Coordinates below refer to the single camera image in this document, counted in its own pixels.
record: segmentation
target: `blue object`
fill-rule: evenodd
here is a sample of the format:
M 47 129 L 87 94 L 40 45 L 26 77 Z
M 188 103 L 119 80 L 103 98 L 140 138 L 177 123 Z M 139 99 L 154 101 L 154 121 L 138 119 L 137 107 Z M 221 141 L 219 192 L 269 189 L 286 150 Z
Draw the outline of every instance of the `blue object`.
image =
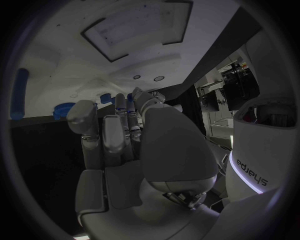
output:
M 16 73 L 10 100 L 10 117 L 13 120 L 21 120 L 25 115 L 25 93 L 29 72 L 20 68 Z
M 102 104 L 108 104 L 112 101 L 112 96 L 110 93 L 106 93 L 100 96 L 100 100 Z
M 53 117 L 55 120 L 66 117 L 70 109 L 75 105 L 73 102 L 62 103 L 54 107 Z
M 131 103 L 134 101 L 132 93 L 129 93 L 127 95 L 127 100 L 128 100 L 128 102 L 131 102 Z

